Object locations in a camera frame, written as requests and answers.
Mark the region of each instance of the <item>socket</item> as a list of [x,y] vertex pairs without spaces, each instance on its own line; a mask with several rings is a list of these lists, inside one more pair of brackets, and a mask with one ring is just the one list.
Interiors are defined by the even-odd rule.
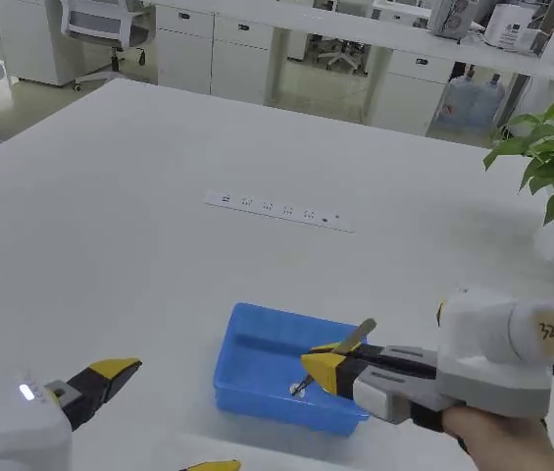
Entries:
[[232,193],[212,190],[207,191],[205,203],[211,206],[284,219],[285,221],[311,224],[320,228],[334,229],[346,233],[353,232],[349,222],[334,211],[319,211],[302,206],[281,204],[265,198],[256,198],[249,195],[236,196]]

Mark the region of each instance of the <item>white appliance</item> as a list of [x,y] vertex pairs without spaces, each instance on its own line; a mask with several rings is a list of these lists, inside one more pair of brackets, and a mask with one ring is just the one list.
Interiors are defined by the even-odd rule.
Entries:
[[431,10],[427,28],[436,36],[462,39],[477,14],[478,0],[438,0]]
[[525,49],[528,42],[533,43],[528,26],[534,12],[529,5],[497,5],[485,31],[485,42],[503,49]]

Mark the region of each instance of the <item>white desk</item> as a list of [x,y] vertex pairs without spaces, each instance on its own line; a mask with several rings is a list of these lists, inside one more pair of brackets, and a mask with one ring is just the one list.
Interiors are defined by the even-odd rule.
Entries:
[[[372,342],[435,348],[437,303],[458,282],[554,297],[530,244],[544,199],[517,195],[524,160],[486,174],[485,152],[115,80],[0,145],[0,364],[51,380],[143,359],[75,434],[75,470],[227,453],[251,470],[321,468],[180,432],[375,471],[472,469],[453,440],[411,424],[371,419],[344,440],[222,414],[211,379],[241,300],[373,316]],[[207,189],[340,211],[355,233],[210,207]],[[554,439],[554,393],[549,424]]]
[[[388,12],[399,16],[404,15],[411,19],[421,18],[428,21],[428,19],[431,18],[431,10],[429,8],[416,7],[414,5],[405,5],[403,3],[387,2],[386,0],[375,0],[373,2],[373,7],[371,8],[371,15],[372,12],[375,10]],[[472,22],[471,29],[484,31],[485,27],[483,27],[479,23]]]
[[154,0],[153,3],[554,80],[554,67],[547,62],[505,52],[481,41],[467,40],[458,45],[424,29],[388,22],[380,24],[372,19],[318,8],[274,0]]

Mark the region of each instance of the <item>white device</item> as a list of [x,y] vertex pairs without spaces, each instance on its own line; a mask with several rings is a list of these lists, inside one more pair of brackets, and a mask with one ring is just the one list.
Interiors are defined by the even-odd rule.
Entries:
[[478,0],[437,0],[427,28],[436,36],[462,39],[477,14]]
[[72,426],[29,373],[0,374],[0,471],[69,471]]
[[534,11],[530,5],[497,5],[484,34],[485,42],[503,49],[524,49],[530,36],[535,39],[536,33],[528,33]]
[[141,366],[137,358],[92,363],[66,383],[0,374],[0,471],[70,471],[72,432],[88,422]]
[[436,389],[506,417],[544,417],[554,365],[554,303],[462,288],[439,310]]

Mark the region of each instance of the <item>yellow tip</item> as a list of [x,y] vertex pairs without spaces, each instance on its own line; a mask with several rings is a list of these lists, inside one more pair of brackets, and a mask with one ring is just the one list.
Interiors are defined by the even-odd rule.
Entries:
[[303,368],[327,392],[337,395],[335,368],[346,357],[335,353],[309,353],[300,357]]
[[112,380],[126,368],[138,366],[140,364],[141,361],[139,358],[114,358],[91,363],[89,369],[104,376],[108,380]]
[[239,471],[241,463],[236,459],[231,461],[213,461],[190,466],[187,471]]

